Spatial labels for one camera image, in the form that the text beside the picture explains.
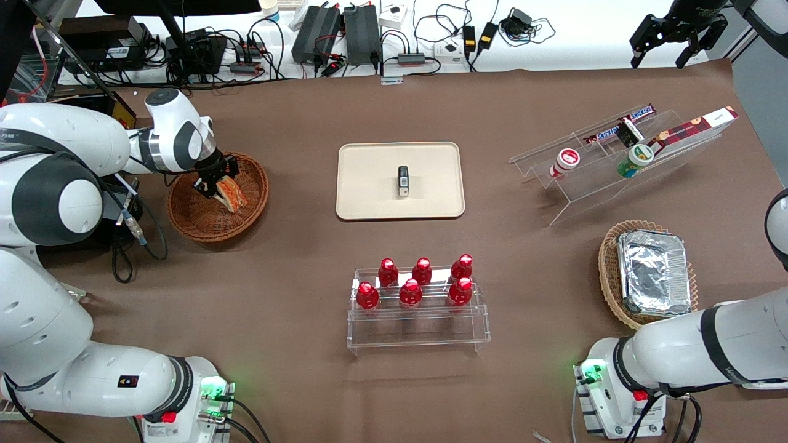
brown table surface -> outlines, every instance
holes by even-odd
[[[145,115],[147,93],[123,96]],[[535,441],[534,430],[569,441],[571,364],[596,340],[632,333],[606,306],[597,273],[601,239],[622,220],[650,220],[683,237],[701,308],[788,283],[763,229],[781,186],[727,61],[683,70],[407,77],[387,87],[375,77],[278,82],[195,92],[191,100],[213,117],[223,151],[251,154],[266,167],[271,195],[262,218],[227,244],[192,243],[169,225],[162,179],[147,176],[142,193],[165,225],[166,262],[134,248],[139,275],[130,285],[113,280],[106,253],[51,255],[44,264],[101,297],[88,306],[94,340],[210,359],[238,382],[238,398],[257,411],[274,443],[521,443]],[[545,203],[538,183],[522,182],[509,157],[643,102],[685,119],[725,105],[741,117],[716,146],[648,193],[548,227],[558,209]],[[460,147],[462,217],[336,217],[342,145],[424,140]],[[149,218],[144,226],[153,232]],[[421,347],[354,358],[345,344],[353,269],[384,256],[402,267],[422,255],[450,264],[464,252],[474,256],[487,298],[491,343],[477,355]],[[697,397],[704,412],[698,441],[784,440],[785,393],[729,386]],[[669,409],[672,433],[679,407]],[[125,419],[37,417],[68,442],[136,440]],[[3,434],[9,438],[0,441],[46,441],[26,424],[2,424]]]

foil tray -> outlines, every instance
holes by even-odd
[[[618,238],[624,307],[633,314],[675,317],[692,310],[684,242],[675,235],[632,230]]]

wicker basket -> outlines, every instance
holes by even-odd
[[[249,204],[232,213],[216,199],[207,199],[192,184],[197,173],[179,176],[167,196],[167,214],[175,229],[188,239],[211,243],[232,238],[251,226],[268,201],[266,171],[252,157],[229,152],[238,159],[236,183]]]
[[[619,247],[617,239],[619,235],[633,229],[645,229],[660,233],[669,233],[667,229],[660,225],[644,220],[627,220],[613,226],[599,248],[599,280],[602,284],[604,300],[608,302],[610,309],[616,317],[632,329],[640,329],[646,323],[664,320],[662,317],[653,315],[633,314],[629,312],[623,304],[621,296],[621,273],[619,272]],[[691,307],[697,311],[697,286],[695,284],[695,273],[692,265],[687,263],[687,276],[689,277],[689,291],[691,294]]]

acrylic stand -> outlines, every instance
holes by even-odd
[[[411,273],[400,272],[398,285],[380,288],[377,269],[355,271],[348,309],[348,349],[386,348],[425,344],[472,344],[478,351],[490,341],[487,304],[474,278],[474,295],[461,307],[447,307],[451,267],[433,266],[433,278],[423,285],[418,307],[400,307],[400,287]],[[381,294],[377,309],[365,311],[356,302],[359,283],[368,281]]]
[[[675,143],[668,145],[653,162],[641,169],[632,178],[619,175],[617,166],[627,156],[627,149],[617,136],[613,136],[602,143],[587,143],[583,139],[599,132],[615,127],[619,117],[643,109],[636,106],[620,114],[610,117],[595,125],[580,129],[569,136],[547,143],[536,149],[516,155],[509,159],[509,164],[514,164],[525,178],[536,177],[543,188],[557,187],[561,195],[561,211],[552,219],[550,226],[587,210],[599,206],[618,195],[636,188],[657,177],[670,173],[683,166],[695,155],[699,154],[709,142],[721,136],[719,131],[709,131],[709,136],[699,140],[693,139],[691,143]],[[666,131],[684,123],[676,112],[669,110],[659,114],[652,114],[637,121],[635,125],[643,134],[645,140],[651,140],[662,131]],[[556,160],[559,151],[570,147],[580,154],[580,164],[559,176],[558,179],[550,177],[550,166]]]

white table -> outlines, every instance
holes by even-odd
[[[310,4],[320,5],[321,0],[308,0]],[[414,16],[412,0],[403,0],[409,4],[407,17],[402,32],[409,36],[411,48],[415,48],[415,38],[413,37],[413,27],[411,18]],[[435,8],[441,3],[451,3],[462,6],[463,0],[418,0],[416,2],[415,18],[435,13]],[[671,0],[652,0],[649,2],[632,2],[631,0],[558,0],[552,2],[522,2],[518,0],[500,0],[500,5],[495,15],[494,21],[508,15],[512,6],[518,6],[525,13],[534,19],[546,17],[556,29],[556,35],[543,44],[528,44],[523,47],[511,48],[501,41],[501,36],[497,35],[492,41],[492,47],[484,51],[475,67],[478,71],[508,71],[511,69],[528,69],[533,71],[544,70],[568,70],[568,69],[631,69],[630,59],[632,50],[629,39],[637,26],[647,14],[652,13],[662,17],[669,9]],[[349,6],[350,2],[345,0],[340,2],[341,6]],[[490,19],[495,8],[493,0],[470,0],[468,7],[473,14],[472,25],[476,27],[477,39],[484,28],[485,22]],[[449,15],[457,24],[461,24],[464,12],[450,8],[441,9],[441,13]],[[292,11],[282,11],[279,24],[284,32],[284,61],[282,62],[281,72],[288,77],[301,78],[301,66],[296,64],[290,55],[293,41],[296,34],[291,32],[287,24],[293,18]],[[93,0],[84,0],[83,5],[77,14],[78,17],[89,17],[95,15],[105,15]],[[187,30],[213,27],[215,29],[231,28],[246,35],[249,26],[257,19],[262,18],[262,13],[250,13],[235,16],[210,16],[210,17],[187,17]],[[154,34],[162,38],[169,33],[166,31],[162,21],[157,17],[137,17],[138,22],[144,23]],[[278,61],[280,52],[280,37],[276,27],[271,23],[261,23],[255,26],[257,31],[266,41],[266,45],[274,54],[274,60]],[[446,31],[438,26],[435,20],[424,20],[419,26],[419,36],[435,40],[446,35]],[[398,39],[388,38],[385,40],[384,56],[386,58],[396,56],[402,49],[402,44]],[[426,56],[433,55],[433,48],[430,43],[419,43],[419,48]],[[642,68],[650,67],[673,67],[675,59],[686,47],[685,44],[672,43],[658,47],[646,55],[642,62]],[[343,41],[339,41],[333,49],[335,53],[345,51]],[[688,65],[707,61],[708,57],[704,52],[698,54],[689,61]],[[231,50],[225,53],[225,64],[235,61],[235,56]],[[420,68],[403,69],[396,65],[394,61],[386,65],[385,73],[387,76],[401,75],[418,71],[429,71],[432,65],[425,65]],[[446,65],[444,64],[440,72],[457,73],[467,72],[466,63]],[[312,77],[312,68],[307,66],[307,73]],[[358,68],[348,70],[347,76],[371,75],[374,73],[372,65],[361,65]],[[165,79],[164,69],[146,69],[138,72],[128,73],[131,81],[134,82],[163,82]],[[236,78],[244,80],[243,76],[234,76],[228,68],[222,68],[218,74],[223,80]],[[60,82],[62,84],[75,84],[73,77],[64,71]]]

